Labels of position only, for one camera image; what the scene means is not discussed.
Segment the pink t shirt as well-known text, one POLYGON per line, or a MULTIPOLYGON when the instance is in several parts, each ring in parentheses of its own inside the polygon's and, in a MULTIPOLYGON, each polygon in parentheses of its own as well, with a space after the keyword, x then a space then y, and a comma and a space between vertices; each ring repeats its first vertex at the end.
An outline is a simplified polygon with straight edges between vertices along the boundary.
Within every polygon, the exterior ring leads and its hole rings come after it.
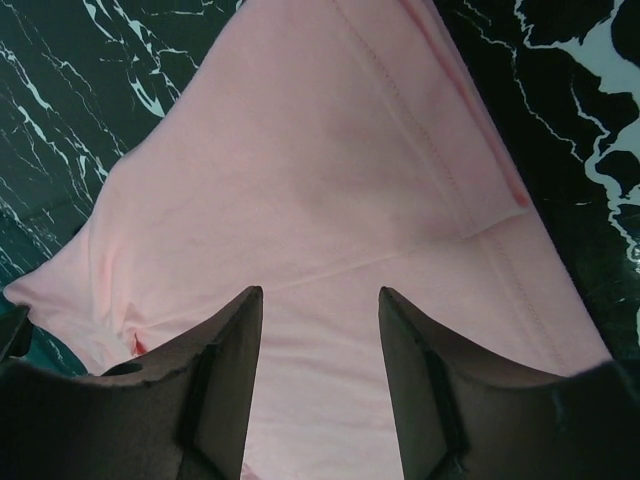
POLYGON ((400 477, 382 287, 538 370, 611 357, 430 1, 245 3, 4 295, 98 374, 250 285, 246 479, 400 477))

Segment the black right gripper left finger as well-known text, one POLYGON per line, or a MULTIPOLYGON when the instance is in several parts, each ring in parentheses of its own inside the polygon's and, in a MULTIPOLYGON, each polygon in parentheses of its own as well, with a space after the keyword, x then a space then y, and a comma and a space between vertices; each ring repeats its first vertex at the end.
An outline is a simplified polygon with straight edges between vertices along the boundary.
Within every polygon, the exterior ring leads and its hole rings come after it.
POLYGON ((1 361, 5 479, 237 479, 260 351, 251 286, 191 330, 100 376, 1 361))

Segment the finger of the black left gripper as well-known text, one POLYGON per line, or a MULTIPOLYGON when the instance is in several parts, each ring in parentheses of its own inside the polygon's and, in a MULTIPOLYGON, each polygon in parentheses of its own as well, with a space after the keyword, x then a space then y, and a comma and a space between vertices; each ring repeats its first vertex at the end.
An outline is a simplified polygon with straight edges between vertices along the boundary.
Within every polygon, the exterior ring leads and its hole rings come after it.
POLYGON ((1 361, 11 357, 23 357, 31 345, 29 307, 18 305, 1 314, 1 361))

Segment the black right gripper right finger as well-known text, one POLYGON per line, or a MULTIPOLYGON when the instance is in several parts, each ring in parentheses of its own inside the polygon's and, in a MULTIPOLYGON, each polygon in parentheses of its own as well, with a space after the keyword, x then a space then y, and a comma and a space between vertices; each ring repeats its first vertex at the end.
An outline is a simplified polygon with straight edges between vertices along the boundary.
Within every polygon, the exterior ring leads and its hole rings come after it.
POLYGON ((639 364, 569 377, 497 355, 391 288, 379 328, 407 479, 635 479, 639 364))

